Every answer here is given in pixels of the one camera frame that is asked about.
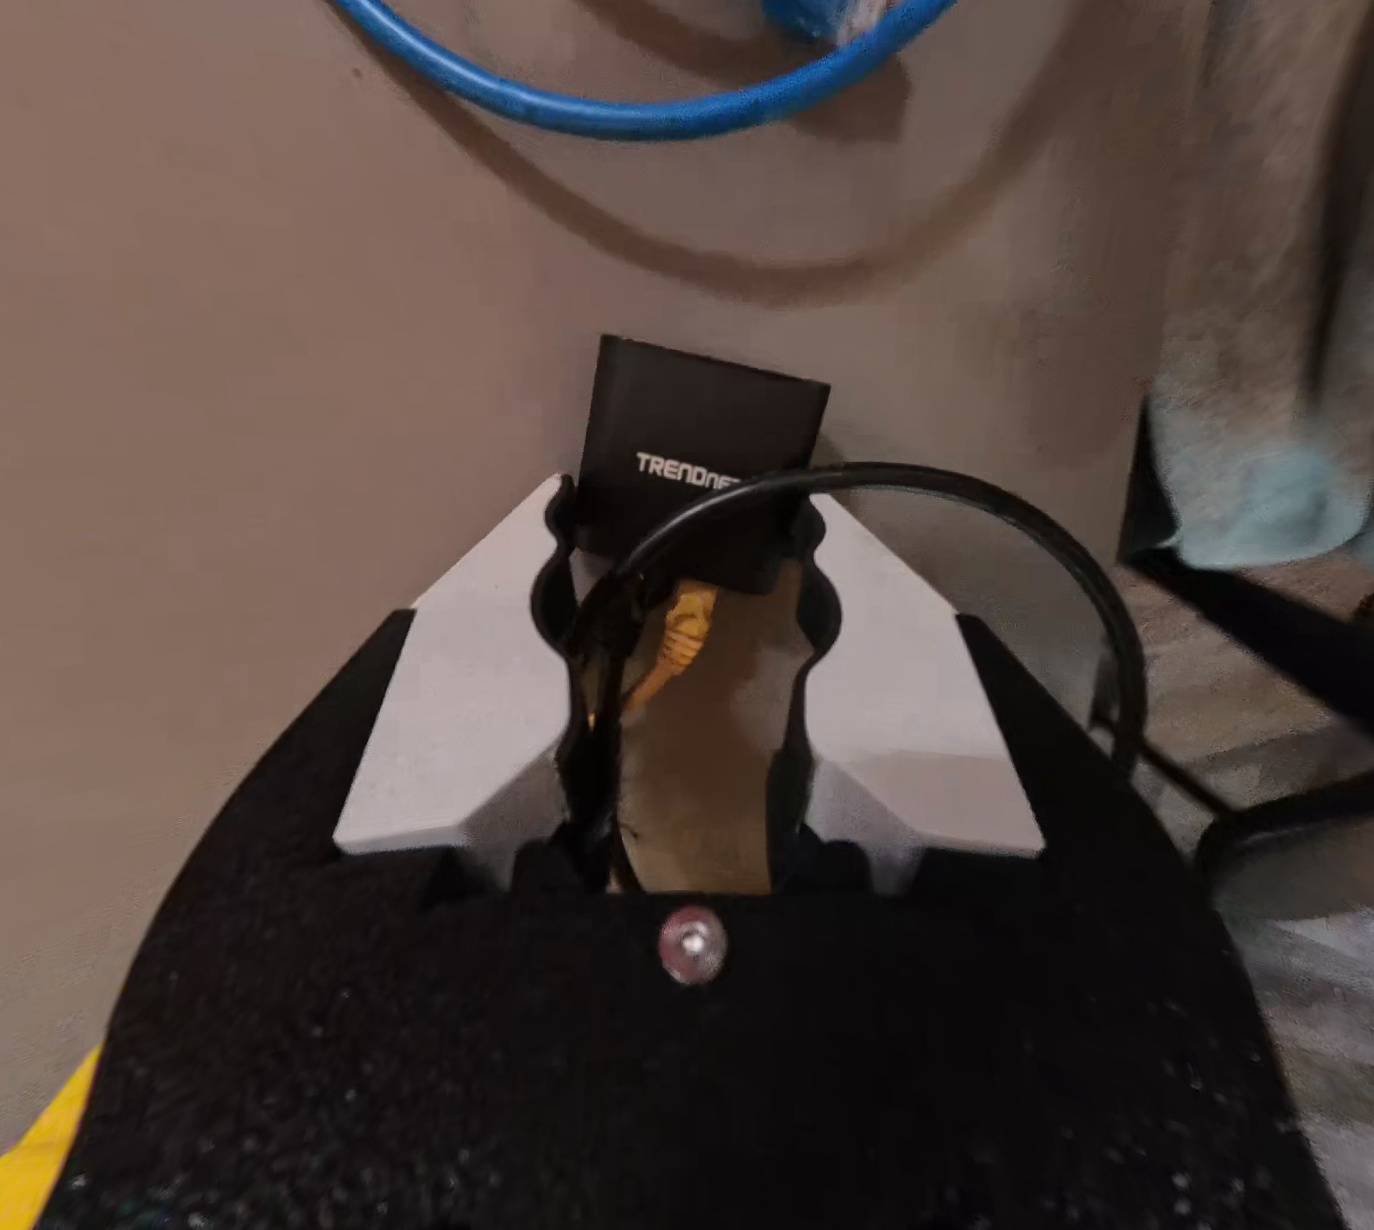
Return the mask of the person's grey sweater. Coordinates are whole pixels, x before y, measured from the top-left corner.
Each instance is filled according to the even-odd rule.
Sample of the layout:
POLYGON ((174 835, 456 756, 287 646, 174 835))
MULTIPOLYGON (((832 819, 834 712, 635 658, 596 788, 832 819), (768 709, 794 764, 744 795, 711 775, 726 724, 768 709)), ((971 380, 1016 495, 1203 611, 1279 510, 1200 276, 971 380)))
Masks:
POLYGON ((1120 552, 1370 559, 1372 0, 1210 0, 1120 552))

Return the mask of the large yellow plastic bin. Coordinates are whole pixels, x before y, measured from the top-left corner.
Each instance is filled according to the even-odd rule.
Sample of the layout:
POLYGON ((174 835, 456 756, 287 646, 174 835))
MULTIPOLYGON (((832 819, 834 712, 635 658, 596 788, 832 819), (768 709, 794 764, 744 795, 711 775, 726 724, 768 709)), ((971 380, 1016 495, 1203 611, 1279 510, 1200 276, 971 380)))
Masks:
POLYGON ((1 1156, 1 1228, 32 1228, 87 1110, 104 1044, 81 1060, 18 1143, 1 1156))

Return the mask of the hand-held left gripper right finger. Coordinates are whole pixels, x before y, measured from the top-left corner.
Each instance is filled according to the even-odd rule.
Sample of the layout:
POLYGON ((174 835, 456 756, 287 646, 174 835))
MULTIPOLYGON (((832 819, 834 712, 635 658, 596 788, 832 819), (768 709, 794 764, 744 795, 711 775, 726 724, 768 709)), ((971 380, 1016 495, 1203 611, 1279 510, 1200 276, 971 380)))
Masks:
POLYGON ((827 495, 799 508, 792 539, 809 652, 764 784, 769 887, 901 895, 935 849, 1038 858, 953 605, 827 495))

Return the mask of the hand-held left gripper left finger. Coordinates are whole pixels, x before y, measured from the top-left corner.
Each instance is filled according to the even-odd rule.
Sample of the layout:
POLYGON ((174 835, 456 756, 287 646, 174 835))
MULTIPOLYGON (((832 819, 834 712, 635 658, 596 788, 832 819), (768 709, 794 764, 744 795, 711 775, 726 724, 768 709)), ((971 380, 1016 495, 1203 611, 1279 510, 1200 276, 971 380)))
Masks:
POLYGON ((505 890, 565 819, 573 533, 575 483, 550 476, 419 595, 333 829, 341 854, 452 849, 505 890))

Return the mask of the black metal frame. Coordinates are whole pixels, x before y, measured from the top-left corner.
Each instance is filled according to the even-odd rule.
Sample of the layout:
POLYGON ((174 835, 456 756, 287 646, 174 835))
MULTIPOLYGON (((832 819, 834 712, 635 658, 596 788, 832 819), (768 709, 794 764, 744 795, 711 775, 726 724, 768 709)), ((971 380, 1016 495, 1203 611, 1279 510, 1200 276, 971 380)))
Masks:
MULTIPOLYGON (((1233 646, 1255 658, 1318 706, 1369 736, 1372 732, 1370 608, 1356 619, 1336 619, 1312 605, 1280 595, 1237 573, 1197 569, 1180 561, 1164 541, 1176 523, 1156 466, 1149 412, 1141 410, 1131 452, 1117 558, 1159 586, 1233 646)), ((1126 772, 1144 764, 1183 798, 1210 814, 1192 855, 1192 869, 1216 897, 1229 875, 1255 854, 1319 832, 1370 822, 1372 771, 1292 792, 1249 807, 1235 807, 1207 789, 1144 734, 1129 732, 1124 661, 1097 679, 1090 722, 1124 739, 1126 772)))

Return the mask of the black network switch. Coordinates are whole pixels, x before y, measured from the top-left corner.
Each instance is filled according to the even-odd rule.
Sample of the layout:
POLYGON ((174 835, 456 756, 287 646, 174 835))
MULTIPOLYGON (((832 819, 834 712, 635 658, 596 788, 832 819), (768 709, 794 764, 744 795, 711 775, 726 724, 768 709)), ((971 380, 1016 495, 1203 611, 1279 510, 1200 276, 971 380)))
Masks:
POLYGON ((575 485, 575 542, 626 555, 696 499, 811 463, 829 386, 602 335, 575 485))

